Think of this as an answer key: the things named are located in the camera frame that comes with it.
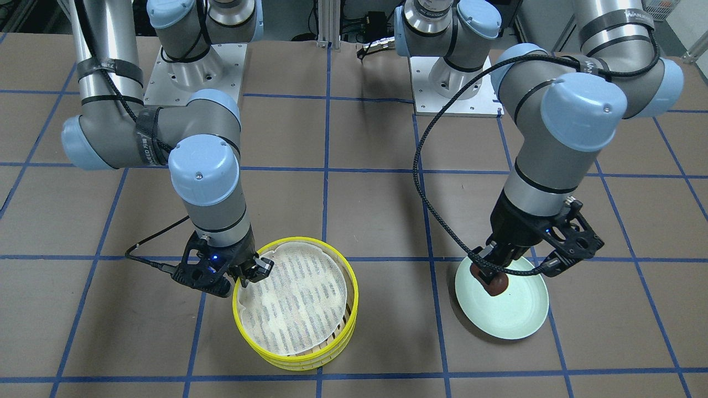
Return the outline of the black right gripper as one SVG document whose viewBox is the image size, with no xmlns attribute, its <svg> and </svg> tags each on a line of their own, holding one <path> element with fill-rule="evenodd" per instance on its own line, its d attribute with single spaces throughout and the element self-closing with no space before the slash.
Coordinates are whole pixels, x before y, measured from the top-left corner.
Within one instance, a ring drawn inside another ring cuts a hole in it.
<svg viewBox="0 0 708 398">
<path fill-rule="evenodd" d="M 255 250 L 252 229 L 239 242 L 227 247 L 214 247 L 193 233 L 185 247 L 182 262 L 170 276 L 180 285 L 200 290 L 217 297 L 228 298 L 232 283 L 240 280 L 246 288 L 267 278 L 275 266 L 271 259 L 261 257 Z"/>
</svg>

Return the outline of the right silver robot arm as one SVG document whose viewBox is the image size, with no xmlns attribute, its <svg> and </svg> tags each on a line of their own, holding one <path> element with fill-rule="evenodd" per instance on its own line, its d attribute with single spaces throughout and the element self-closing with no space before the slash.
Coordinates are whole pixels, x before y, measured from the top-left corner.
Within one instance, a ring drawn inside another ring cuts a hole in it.
<svg viewBox="0 0 708 398">
<path fill-rule="evenodd" d="M 184 286 L 229 297 L 233 281 L 246 287 L 275 265 L 255 248 L 241 186 L 237 99 L 214 87 L 227 70 L 216 47 L 260 39 L 262 3 L 149 1 L 146 11 L 162 62 L 187 98 L 145 103 L 131 1 L 72 1 L 82 112 L 64 123 L 61 144 L 84 170 L 166 166 L 193 225 L 182 258 L 172 265 L 135 255 L 147 239 L 124 255 Z"/>
</svg>

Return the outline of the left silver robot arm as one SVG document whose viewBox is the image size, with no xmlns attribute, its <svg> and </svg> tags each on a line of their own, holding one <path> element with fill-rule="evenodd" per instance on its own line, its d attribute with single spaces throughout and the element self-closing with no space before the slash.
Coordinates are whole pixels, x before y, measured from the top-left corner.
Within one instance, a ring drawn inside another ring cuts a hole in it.
<svg viewBox="0 0 708 398">
<path fill-rule="evenodd" d="M 443 88 L 447 111 L 489 76 L 524 142 L 491 212 L 491 236 L 466 246 L 425 197 L 423 203 L 467 253 L 468 272 L 489 295 L 509 275 L 553 277 L 604 245 L 573 193 L 621 120 L 655 117 L 680 98 L 680 66 L 660 55 L 642 1 L 574 1 L 581 53 L 551 56 L 533 43 L 507 49 L 483 68 L 501 16 L 485 1 L 407 1 L 395 11 L 400 56 L 439 56 L 462 83 Z"/>
</svg>

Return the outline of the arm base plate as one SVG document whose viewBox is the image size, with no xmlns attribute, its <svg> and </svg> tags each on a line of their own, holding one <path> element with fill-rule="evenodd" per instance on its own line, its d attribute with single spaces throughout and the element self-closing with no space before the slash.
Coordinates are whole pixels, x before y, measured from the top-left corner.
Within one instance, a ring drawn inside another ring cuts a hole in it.
<svg viewBox="0 0 708 398">
<path fill-rule="evenodd" d="M 241 97 L 247 44 L 217 44 L 203 58 L 191 63 L 170 63 L 160 49 L 145 86 L 147 106 L 184 106 L 193 93 L 217 89 L 235 101 Z"/>
<path fill-rule="evenodd" d="M 418 116 L 434 116 L 465 84 L 491 66 L 491 63 L 485 59 L 480 70 L 462 72 L 449 66 L 442 56 L 412 56 L 409 58 L 409 66 L 415 113 Z M 491 78 L 485 76 L 478 79 L 444 115 L 483 118 L 503 115 L 503 106 L 497 99 Z"/>
</svg>

